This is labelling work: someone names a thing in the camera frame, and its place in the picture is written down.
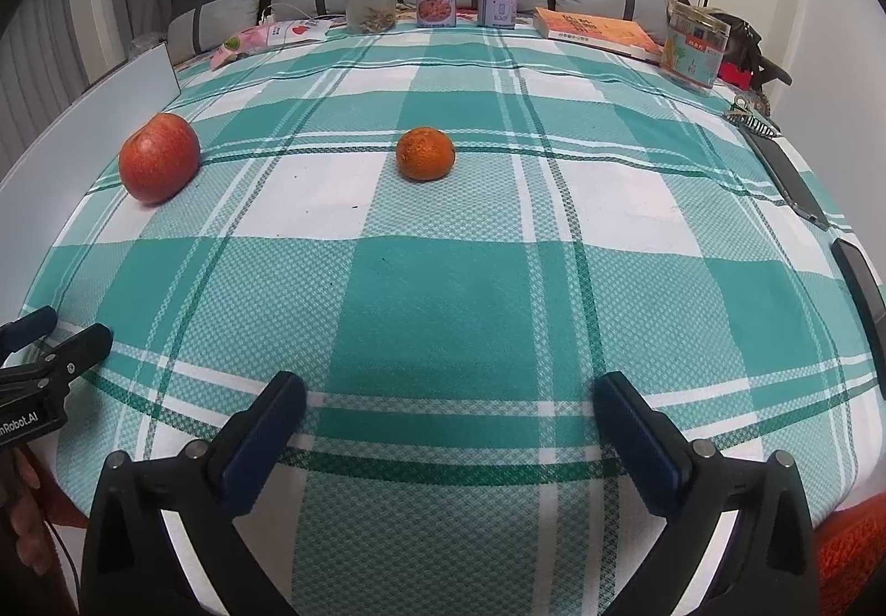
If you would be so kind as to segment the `person's hand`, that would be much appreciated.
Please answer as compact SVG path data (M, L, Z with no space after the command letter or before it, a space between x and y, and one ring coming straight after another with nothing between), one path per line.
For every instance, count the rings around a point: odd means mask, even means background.
M38 472L21 449L12 448L15 496L8 505L9 523L15 533L15 550L24 567L44 577L54 561L53 547L34 493L40 489Z

